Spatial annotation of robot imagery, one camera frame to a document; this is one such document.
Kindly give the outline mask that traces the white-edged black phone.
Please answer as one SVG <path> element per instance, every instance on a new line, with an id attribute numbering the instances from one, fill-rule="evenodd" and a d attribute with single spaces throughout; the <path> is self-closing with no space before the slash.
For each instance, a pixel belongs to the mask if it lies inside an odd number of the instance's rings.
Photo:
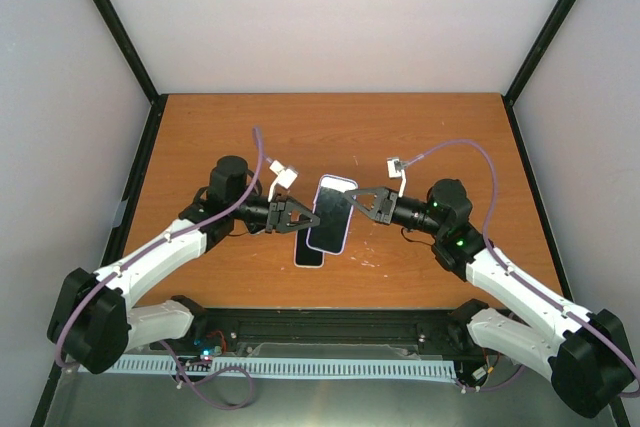
<path id="1" fill-rule="evenodd" d="M 317 269 L 324 265 L 324 253 L 310 248 L 307 241 L 308 230 L 302 229 L 296 233 L 294 247 L 294 265 L 299 268 Z"/>

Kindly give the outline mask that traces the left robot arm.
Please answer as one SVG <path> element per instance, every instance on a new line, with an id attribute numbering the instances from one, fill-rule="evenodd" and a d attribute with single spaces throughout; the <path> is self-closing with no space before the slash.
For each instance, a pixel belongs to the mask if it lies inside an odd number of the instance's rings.
<path id="1" fill-rule="evenodd" d="M 57 364 L 64 367 L 70 356 L 100 374 L 124 353 L 161 340 L 176 340 L 190 350 L 201 347 L 208 337 L 205 308 L 183 295 L 147 307 L 138 302 L 178 268 L 216 247 L 238 221 L 251 232 L 278 234 L 320 224 L 296 199 L 262 192 L 245 159 L 219 159 L 208 185 L 160 235 L 92 273 L 78 268 L 66 276 L 47 330 Z"/>

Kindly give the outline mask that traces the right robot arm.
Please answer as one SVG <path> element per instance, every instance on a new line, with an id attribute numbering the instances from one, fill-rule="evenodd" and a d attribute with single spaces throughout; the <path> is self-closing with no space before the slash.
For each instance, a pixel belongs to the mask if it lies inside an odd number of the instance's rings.
<path id="1" fill-rule="evenodd" d="M 616 398 L 637 396 L 639 380 L 624 326 L 603 309 L 593 313 L 556 294 L 517 267 L 469 221 L 472 203 L 462 183 L 437 181 L 425 200 L 385 187 L 344 193 L 358 211 L 379 224 L 429 234 L 439 265 L 506 306 L 513 318 L 477 307 L 464 320 L 471 342 L 506 355 L 546 379 L 575 413 L 593 418 Z"/>

